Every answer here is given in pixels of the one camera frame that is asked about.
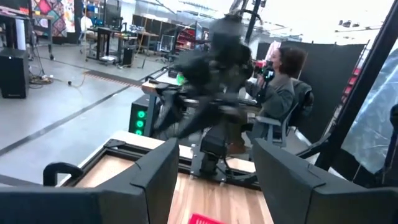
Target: gray floor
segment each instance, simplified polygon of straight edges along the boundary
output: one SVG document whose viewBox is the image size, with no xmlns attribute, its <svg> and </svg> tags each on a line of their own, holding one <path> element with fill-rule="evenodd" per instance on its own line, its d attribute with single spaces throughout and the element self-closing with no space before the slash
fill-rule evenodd
<svg viewBox="0 0 398 224">
<path fill-rule="evenodd" d="M 10 148 L 15 142 L 32 134 L 38 137 L 0 156 L 0 175 L 6 175 L 33 183 L 42 183 L 43 168 L 51 162 L 69 162 L 79 164 L 101 143 L 117 130 L 127 130 L 131 102 L 142 96 L 139 88 L 129 87 L 115 82 L 85 77 L 79 88 L 67 85 L 72 81 L 79 85 L 83 72 L 97 70 L 121 77 L 139 80 L 148 73 L 163 67 L 150 58 L 144 69 L 101 65 L 95 61 L 84 61 L 75 46 L 55 46 L 56 61 L 47 58 L 47 48 L 40 47 L 42 66 L 47 75 L 61 80 L 39 89 L 31 89 L 25 100 L 0 98 L 0 149 Z M 31 63 L 39 64 L 36 59 Z M 100 99 L 121 91 L 98 106 L 76 116 L 47 133 L 40 133 L 46 127 L 59 122 L 71 114 L 94 104 Z M 289 135 L 288 151 L 296 152 L 305 145 L 294 135 Z"/>
</svg>

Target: black frame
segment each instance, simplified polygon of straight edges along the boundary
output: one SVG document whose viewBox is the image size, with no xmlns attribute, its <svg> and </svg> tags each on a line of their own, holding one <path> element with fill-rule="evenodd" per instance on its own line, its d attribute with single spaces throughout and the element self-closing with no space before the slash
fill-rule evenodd
<svg viewBox="0 0 398 224">
<path fill-rule="evenodd" d="M 79 175 L 77 178 L 70 177 L 68 178 L 64 183 L 61 183 L 62 187 L 74 187 L 76 186 L 79 181 L 81 181 L 87 173 L 89 173 L 92 168 L 94 168 L 95 165 L 105 156 L 114 156 L 118 157 L 121 159 L 126 159 L 129 161 L 137 161 L 140 159 L 142 156 L 146 155 L 148 152 L 151 152 L 152 149 L 148 149 L 145 147 L 140 147 L 140 146 L 135 146 L 132 144 L 128 144 L 124 141 L 120 141 L 117 139 L 110 139 L 107 143 L 103 145 L 103 147 L 96 152 L 95 155 L 93 155 L 89 160 L 84 163 L 81 167 L 79 167 L 83 171 L 83 175 Z M 193 157 L 193 159 L 188 159 L 185 157 L 179 158 L 178 162 L 178 172 L 182 174 L 187 174 L 187 175 L 194 175 L 197 177 L 204 178 L 204 176 L 199 175 L 199 174 L 194 174 L 192 172 L 192 162 L 195 160 L 196 156 Z M 248 175 L 252 175 L 253 177 L 255 174 L 245 172 L 242 170 L 237 170 L 237 169 L 231 169 L 232 174 L 235 177 L 247 177 Z M 226 184 L 232 184 L 232 185 L 237 185 L 240 187 L 245 187 L 249 189 L 254 189 L 254 190 L 260 190 L 260 186 L 257 181 L 255 183 L 250 183 L 248 181 L 245 181 L 245 179 L 236 179 L 236 180 L 231 180 L 229 178 L 226 178 L 223 180 L 224 183 Z"/>
<path fill-rule="evenodd" d="M 374 41 L 373 48 L 370 50 L 364 62 L 363 69 L 354 84 L 351 94 L 349 94 L 335 125 L 330 133 L 326 134 L 321 140 L 312 145 L 308 150 L 298 154 L 301 158 L 308 158 L 320 152 L 315 163 L 316 166 L 328 170 L 330 167 L 336 169 L 347 179 L 353 180 L 355 173 L 364 172 L 361 182 L 372 183 L 374 176 L 366 173 L 356 159 L 353 159 L 348 152 L 341 148 L 349 129 L 351 128 L 359 110 L 362 107 L 374 81 L 384 65 L 392 47 L 398 38 L 398 1 L 392 3 L 391 9 L 384 21 L 379 34 Z"/>
</svg>

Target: woman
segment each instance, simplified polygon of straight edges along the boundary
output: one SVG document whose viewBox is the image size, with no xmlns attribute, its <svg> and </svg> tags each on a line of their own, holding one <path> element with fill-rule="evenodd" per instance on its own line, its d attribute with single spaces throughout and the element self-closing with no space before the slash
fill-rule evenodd
<svg viewBox="0 0 398 224">
<path fill-rule="evenodd" d="M 299 74 L 305 60 L 305 52 L 291 47 L 282 47 L 275 50 L 271 55 L 275 77 L 269 82 L 264 96 L 264 102 L 258 116 L 274 119 L 284 119 L 294 101 L 294 89 L 291 78 Z M 246 82 L 246 92 L 256 97 L 259 86 L 262 86 L 264 79 L 257 77 L 257 84 Z M 247 115 L 244 115 L 242 123 L 231 124 L 229 128 L 228 154 L 242 154 L 246 152 L 242 138 L 241 127 L 246 122 Z"/>
</svg>

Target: dark hair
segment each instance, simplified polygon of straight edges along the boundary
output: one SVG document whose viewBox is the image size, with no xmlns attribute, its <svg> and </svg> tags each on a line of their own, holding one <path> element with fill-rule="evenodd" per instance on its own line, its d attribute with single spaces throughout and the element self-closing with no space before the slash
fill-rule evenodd
<svg viewBox="0 0 398 224">
<path fill-rule="evenodd" d="M 280 53 L 280 65 L 279 71 L 290 77 L 295 77 L 299 74 L 303 68 L 306 53 L 301 49 L 295 49 L 293 47 L 281 47 L 278 49 Z"/>
</svg>

